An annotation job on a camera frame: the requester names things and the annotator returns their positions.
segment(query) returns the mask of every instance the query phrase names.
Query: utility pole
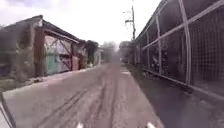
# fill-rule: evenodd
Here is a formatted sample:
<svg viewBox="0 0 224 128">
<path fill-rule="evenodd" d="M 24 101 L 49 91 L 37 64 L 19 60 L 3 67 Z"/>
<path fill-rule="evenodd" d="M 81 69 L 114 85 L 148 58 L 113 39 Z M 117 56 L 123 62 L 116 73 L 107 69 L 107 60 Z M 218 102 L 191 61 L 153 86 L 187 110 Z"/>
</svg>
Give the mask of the utility pole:
<svg viewBox="0 0 224 128">
<path fill-rule="evenodd" d="M 135 12 L 134 12 L 134 5 L 132 4 L 131 7 L 131 12 L 130 11 L 126 11 L 124 13 L 131 13 L 131 19 L 126 19 L 125 20 L 125 25 L 127 25 L 128 23 L 132 24 L 132 28 L 133 28 L 133 35 L 132 35 L 132 40 L 135 39 L 135 32 L 136 32 L 136 28 L 135 28 Z"/>
</svg>

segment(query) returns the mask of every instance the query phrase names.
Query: corrugated metal wall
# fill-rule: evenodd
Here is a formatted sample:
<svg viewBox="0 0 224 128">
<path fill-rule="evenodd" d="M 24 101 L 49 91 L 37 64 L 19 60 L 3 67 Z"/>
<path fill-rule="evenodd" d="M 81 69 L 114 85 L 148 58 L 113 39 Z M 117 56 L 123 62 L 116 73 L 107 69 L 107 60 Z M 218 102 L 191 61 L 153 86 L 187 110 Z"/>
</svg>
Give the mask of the corrugated metal wall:
<svg viewBox="0 0 224 128">
<path fill-rule="evenodd" d="M 56 37 L 45 36 L 46 73 L 56 73 L 72 70 L 71 43 Z"/>
</svg>

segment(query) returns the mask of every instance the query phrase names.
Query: roadside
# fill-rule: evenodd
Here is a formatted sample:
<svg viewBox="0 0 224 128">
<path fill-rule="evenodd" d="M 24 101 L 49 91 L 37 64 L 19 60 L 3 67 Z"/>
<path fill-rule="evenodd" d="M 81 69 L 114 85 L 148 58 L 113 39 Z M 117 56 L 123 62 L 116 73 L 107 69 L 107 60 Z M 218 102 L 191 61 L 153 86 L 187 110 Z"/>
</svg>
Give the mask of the roadside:
<svg viewBox="0 0 224 128">
<path fill-rule="evenodd" d="M 166 128 L 223 128 L 224 112 L 178 85 L 128 66 Z"/>
</svg>

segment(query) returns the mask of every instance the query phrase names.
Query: fence post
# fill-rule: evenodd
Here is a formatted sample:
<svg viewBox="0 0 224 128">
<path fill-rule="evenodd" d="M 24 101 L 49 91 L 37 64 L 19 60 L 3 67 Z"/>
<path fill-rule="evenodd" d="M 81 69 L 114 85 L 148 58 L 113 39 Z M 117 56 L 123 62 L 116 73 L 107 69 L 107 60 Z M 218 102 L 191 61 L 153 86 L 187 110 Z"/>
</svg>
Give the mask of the fence post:
<svg viewBox="0 0 224 128">
<path fill-rule="evenodd" d="M 149 34 L 146 32 L 146 40 L 147 40 L 147 45 L 149 44 Z M 147 68 L 150 68 L 150 61 L 149 61 L 149 47 L 147 47 Z"/>
<path fill-rule="evenodd" d="M 37 27 L 34 41 L 34 65 L 35 77 L 45 76 L 45 53 L 44 53 L 44 29 Z"/>
<path fill-rule="evenodd" d="M 190 32 L 189 32 L 189 26 L 187 23 L 187 15 L 186 11 L 184 8 L 183 0 L 178 0 L 180 9 L 181 9 L 181 14 L 182 14 L 182 19 L 183 19 L 183 24 L 184 24 L 184 32 L 186 36 L 186 51 L 187 51 L 187 72 L 186 72 L 186 84 L 189 86 L 191 82 L 191 39 L 190 39 Z"/>
<path fill-rule="evenodd" d="M 137 45 L 138 47 L 138 66 L 141 67 L 141 57 L 142 57 L 142 49 L 141 49 L 141 42 Z"/>
<path fill-rule="evenodd" d="M 156 16 L 156 25 L 157 25 L 157 34 L 158 38 L 160 38 L 160 28 L 159 28 L 159 18 Z M 158 50 L 159 50 L 159 74 L 162 75 L 162 47 L 161 40 L 158 41 Z"/>
</svg>

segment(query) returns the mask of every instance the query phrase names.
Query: chain-link fence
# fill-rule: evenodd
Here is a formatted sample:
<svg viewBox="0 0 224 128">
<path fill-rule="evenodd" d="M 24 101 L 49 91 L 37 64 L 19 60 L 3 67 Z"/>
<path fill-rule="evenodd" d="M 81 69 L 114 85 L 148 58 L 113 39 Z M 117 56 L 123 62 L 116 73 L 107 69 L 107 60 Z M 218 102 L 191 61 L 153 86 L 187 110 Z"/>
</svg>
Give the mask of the chain-link fence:
<svg viewBox="0 0 224 128">
<path fill-rule="evenodd" d="M 224 96 L 224 0 L 163 0 L 135 44 L 144 70 Z"/>
</svg>

